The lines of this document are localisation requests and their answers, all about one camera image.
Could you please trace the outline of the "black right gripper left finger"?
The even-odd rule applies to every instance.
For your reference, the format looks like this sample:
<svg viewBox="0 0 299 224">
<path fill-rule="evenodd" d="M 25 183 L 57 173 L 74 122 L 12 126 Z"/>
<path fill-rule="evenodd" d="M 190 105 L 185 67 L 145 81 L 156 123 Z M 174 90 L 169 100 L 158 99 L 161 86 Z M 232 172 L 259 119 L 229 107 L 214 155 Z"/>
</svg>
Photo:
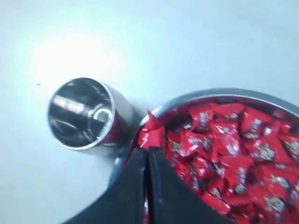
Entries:
<svg viewBox="0 0 299 224">
<path fill-rule="evenodd" d="M 66 224 L 142 224 L 148 151 L 136 148 L 118 178 Z"/>
</svg>

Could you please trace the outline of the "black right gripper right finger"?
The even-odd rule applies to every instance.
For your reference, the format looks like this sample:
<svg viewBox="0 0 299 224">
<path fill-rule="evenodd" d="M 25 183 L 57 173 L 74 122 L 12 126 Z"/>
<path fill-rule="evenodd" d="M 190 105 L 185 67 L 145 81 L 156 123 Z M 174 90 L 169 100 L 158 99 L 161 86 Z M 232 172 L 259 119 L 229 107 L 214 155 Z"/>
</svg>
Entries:
<svg viewBox="0 0 299 224">
<path fill-rule="evenodd" d="M 151 224 L 229 224 L 179 178 L 159 147 L 148 150 L 148 201 Z"/>
</svg>

